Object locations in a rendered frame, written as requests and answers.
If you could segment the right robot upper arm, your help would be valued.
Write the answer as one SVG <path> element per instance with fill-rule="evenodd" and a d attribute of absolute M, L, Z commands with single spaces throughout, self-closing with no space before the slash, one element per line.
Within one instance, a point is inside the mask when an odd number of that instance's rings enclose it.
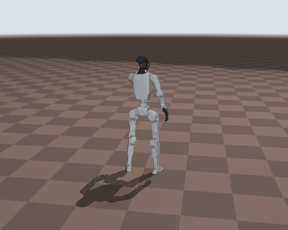
<path fill-rule="evenodd" d="M 156 89 L 156 96 L 161 97 L 163 96 L 162 91 L 161 91 L 161 86 L 159 83 L 159 77 L 154 74 L 149 74 L 150 75 L 150 80 L 153 81 L 154 87 Z"/>

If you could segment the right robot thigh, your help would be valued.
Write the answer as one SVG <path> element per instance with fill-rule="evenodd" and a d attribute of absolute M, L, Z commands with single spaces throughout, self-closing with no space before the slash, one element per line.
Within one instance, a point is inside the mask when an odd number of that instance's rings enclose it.
<path fill-rule="evenodd" d="M 148 119 L 151 121 L 151 129 L 153 138 L 150 140 L 150 145 L 155 147 L 155 140 L 159 140 L 160 136 L 160 123 L 158 113 L 152 110 L 148 111 Z"/>

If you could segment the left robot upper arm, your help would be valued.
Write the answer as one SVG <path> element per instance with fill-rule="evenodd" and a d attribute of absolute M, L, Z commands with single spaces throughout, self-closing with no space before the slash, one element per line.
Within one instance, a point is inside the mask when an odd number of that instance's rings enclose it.
<path fill-rule="evenodd" d="M 127 79 L 128 79 L 128 80 L 131 82 L 131 84 L 133 85 L 133 83 L 132 83 L 132 76 L 133 76 L 133 73 L 130 73 Z"/>

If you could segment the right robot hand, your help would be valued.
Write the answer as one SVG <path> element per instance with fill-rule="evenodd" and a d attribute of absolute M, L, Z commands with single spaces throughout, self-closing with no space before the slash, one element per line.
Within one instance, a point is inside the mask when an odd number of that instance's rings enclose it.
<path fill-rule="evenodd" d="M 162 108 L 163 112 L 165 112 L 165 115 L 166 115 L 166 119 L 165 119 L 165 122 L 168 121 L 168 112 L 167 112 L 167 109 L 165 108 Z"/>

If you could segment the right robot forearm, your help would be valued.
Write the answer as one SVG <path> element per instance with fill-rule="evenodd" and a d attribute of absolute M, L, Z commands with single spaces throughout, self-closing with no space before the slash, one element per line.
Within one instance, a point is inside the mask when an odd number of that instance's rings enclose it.
<path fill-rule="evenodd" d="M 163 92 L 162 92 L 162 94 L 163 94 Z M 158 100 L 159 100 L 159 103 L 160 103 L 160 106 L 161 106 L 161 110 L 162 110 L 162 108 L 166 109 L 166 103 L 165 103 L 164 95 L 159 97 Z"/>

